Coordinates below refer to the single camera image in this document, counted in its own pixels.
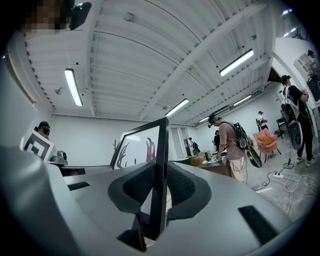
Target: person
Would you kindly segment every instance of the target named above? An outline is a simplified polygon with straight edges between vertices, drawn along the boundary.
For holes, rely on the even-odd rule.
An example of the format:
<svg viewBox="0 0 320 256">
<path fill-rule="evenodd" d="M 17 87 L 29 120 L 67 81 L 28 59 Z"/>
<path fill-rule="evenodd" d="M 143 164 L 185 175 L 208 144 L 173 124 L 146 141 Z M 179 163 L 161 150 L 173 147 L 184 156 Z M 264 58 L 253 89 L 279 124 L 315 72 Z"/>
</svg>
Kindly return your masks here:
<svg viewBox="0 0 320 256">
<path fill-rule="evenodd" d="M 200 149 L 198 147 L 198 144 L 195 143 L 194 141 L 192 141 L 192 138 L 189 138 L 189 141 L 191 142 L 191 144 L 189 145 L 190 148 L 192 148 L 192 154 L 193 155 L 197 155 L 200 152 Z"/>
<path fill-rule="evenodd" d="M 214 136 L 214 144 L 216 146 L 216 151 L 219 150 L 219 145 L 220 145 L 220 134 L 219 134 L 219 130 L 215 131 L 215 136 Z"/>
<path fill-rule="evenodd" d="M 256 119 L 259 121 L 261 130 L 263 130 L 263 129 L 265 129 L 265 128 L 267 128 L 267 129 L 269 130 L 269 128 L 268 128 L 268 126 L 267 126 L 268 120 L 267 120 L 267 119 L 264 119 L 263 116 L 262 116 L 262 114 L 263 114 L 263 112 L 262 112 L 262 111 L 259 111 L 259 112 L 258 112 L 258 116 L 257 116 Z"/>
<path fill-rule="evenodd" d="M 237 137 L 234 128 L 224 123 L 222 118 L 212 113 L 209 116 L 208 122 L 210 125 L 219 127 L 220 143 L 218 148 L 217 160 L 222 160 L 222 153 L 225 150 L 228 155 L 228 160 L 230 162 L 231 175 L 233 178 L 240 182 L 244 182 L 243 175 L 241 170 L 245 163 L 245 154 L 244 152 L 237 147 Z"/>
<path fill-rule="evenodd" d="M 308 57 L 309 60 L 311 61 L 309 70 L 311 72 L 317 72 L 317 69 L 320 68 L 320 63 L 319 60 L 316 58 L 315 53 L 312 50 L 308 50 Z"/>
<path fill-rule="evenodd" d="M 42 121 L 38 127 L 34 128 L 34 130 L 38 132 L 38 134 L 49 140 L 50 126 L 48 122 Z"/>
<path fill-rule="evenodd" d="M 306 102 L 309 99 L 309 95 L 306 90 L 301 91 L 296 86 L 291 85 L 289 75 L 283 75 L 281 77 L 281 82 L 284 85 L 283 95 L 286 96 L 286 88 L 287 88 L 287 98 L 291 100 L 296 106 L 298 106 L 299 115 L 297 121 L 301 125 L 302 130 L 302 145 L 297 151 L 296 162 L 300 163 L 303 161 L 302 153 L 306 152 L 306 163 L 307 167 L 311 166 L 316 160 L 312 155 L 312 139 L 313 139 L 313 131 L 310 122 L 310 118 L 306 111 Z"/>
</svg>

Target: pink armchair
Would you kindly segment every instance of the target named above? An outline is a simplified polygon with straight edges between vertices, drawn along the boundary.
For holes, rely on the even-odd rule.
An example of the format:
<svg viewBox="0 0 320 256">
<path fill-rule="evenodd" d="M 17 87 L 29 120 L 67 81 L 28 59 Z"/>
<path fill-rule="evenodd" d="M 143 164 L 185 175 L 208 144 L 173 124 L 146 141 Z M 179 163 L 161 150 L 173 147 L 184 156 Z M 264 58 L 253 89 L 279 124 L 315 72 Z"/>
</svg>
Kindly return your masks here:
<svg viewBox="0 0 320 256">
<path fill-rule="evenodd" d="M 265 145 L 262 141 L 258 140 L 258 137 L 261 137 L 261 136 L 267 136 L 268 138 L 273 140 L 273 143 L 270 145 Z M 265 153 L 264 162 L 266 162 L 266 160 L 267 160 L 267 154 L 273 153 L 274 150 L 278 150 L 279 154 L 282 155 L 277 147 L 278 136 L 271 133 L 267 128 L 263 129 L 262 131 L 260 131 L 258 133 L 254 133 L 253 137 L 255 138 L 255 141 L 258 145 L 258 150 L 260 150 L 260 156 L 261 156 L 261 152 Z"/>
</svg>

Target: power strip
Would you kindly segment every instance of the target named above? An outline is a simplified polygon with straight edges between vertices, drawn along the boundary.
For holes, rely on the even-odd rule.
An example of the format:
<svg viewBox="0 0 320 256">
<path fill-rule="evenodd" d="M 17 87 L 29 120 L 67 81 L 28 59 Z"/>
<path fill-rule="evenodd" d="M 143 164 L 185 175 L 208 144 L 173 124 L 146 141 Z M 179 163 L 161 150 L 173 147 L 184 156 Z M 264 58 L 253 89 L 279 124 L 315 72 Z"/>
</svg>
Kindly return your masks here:
<svg viewBox="0 0 320 256">
<path fill-rule="evenodd" d="M 278 174 L 276 172 L 272 177 L 277 178 L 277 179 L 282 179 L 284 177 L 284 175 L 283 174 Z"/>
</svg>

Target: khaki pants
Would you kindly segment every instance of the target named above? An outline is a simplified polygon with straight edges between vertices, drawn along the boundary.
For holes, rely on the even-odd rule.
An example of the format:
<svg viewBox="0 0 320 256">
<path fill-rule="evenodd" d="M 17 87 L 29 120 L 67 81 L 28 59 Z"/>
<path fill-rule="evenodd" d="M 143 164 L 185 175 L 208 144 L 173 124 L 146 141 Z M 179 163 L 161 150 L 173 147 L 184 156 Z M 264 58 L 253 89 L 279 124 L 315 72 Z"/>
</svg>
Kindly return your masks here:
<svg viewBox="0 0 320 256">
<path fill-rule="evenodd" d="M 243 156 L 242 158 L 237 159 L 237 160 L 229 160 L 229 162 L 230 162 L 230 170 L 231 170 L 232 177 L 235 178 L 236 180 L 244 183 L 245 180 L 243 178 L 241 170 L 245 164 L 245 157 Z"/>
</svg>

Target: orange cushion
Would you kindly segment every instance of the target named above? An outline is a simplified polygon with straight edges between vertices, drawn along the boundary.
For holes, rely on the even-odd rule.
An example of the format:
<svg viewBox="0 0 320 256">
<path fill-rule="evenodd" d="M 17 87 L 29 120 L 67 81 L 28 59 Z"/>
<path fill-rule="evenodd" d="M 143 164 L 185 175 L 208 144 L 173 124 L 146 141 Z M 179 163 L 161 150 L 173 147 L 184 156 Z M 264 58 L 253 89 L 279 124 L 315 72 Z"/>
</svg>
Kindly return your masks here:
<svg viewBox="0 0 320 256">
<path fill-rule="evenodd" d="M 264 145 L 270 145 L 274 143 L 274 141 L 267 136 L 260 136 L 258 137 L 258 140 L 263 142 Z"/>
</svg>

